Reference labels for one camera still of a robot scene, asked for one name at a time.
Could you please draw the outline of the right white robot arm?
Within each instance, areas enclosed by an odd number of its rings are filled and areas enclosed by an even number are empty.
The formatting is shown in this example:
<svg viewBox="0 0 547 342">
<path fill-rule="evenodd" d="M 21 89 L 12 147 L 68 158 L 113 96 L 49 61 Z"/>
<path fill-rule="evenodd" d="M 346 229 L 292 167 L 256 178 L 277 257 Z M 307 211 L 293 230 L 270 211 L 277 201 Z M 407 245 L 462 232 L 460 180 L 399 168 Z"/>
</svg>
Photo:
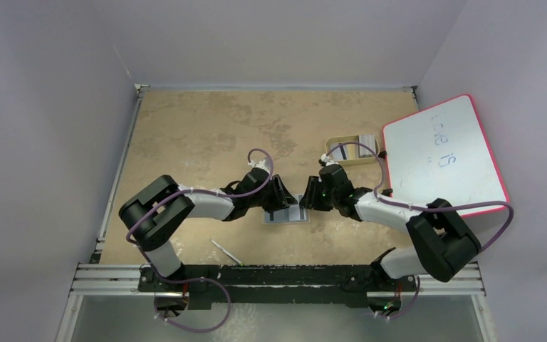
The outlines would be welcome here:
<svg viewBox="0 0 547 342">
<path fill-rule="evenodd" d="M 366 187 L 354 187 L 340 165 L 328 165 L 308 178 L 300 205 L 342 217 L 371 222 L 407 233 L 411 247 L 390 248 L 371 264 L 373 284 L 388 290 L 404 276 L 428 274 L 448 282 L 482 251 L 475 233 L 445 199 L 436 199 L 424 209 L 391 199 Z"/>
</svg>

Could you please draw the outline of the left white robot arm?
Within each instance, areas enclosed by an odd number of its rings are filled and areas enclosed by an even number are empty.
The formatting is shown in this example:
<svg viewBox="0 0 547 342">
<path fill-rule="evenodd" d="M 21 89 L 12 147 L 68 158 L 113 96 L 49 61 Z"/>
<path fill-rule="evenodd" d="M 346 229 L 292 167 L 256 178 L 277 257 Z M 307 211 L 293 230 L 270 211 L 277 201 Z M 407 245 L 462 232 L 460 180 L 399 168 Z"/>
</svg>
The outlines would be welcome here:
<svg viewBox="0 0 547 342">
<path fill-rule="evenodd" d="M 176 291 L 183 285 L 183 263 L 170 239 L 184 220 L 230 222 L 251 208 L 272 213 L 295 204 L 298 200 L 279 175 L 254 167 L 242 179 L 214 190 L 185 187 L 170 175 L 162 175 L 129 199 L 118 216 L 127 227 L 127 240 L 156 268 L 156 282 L 165 291 Z"/>
</svg>

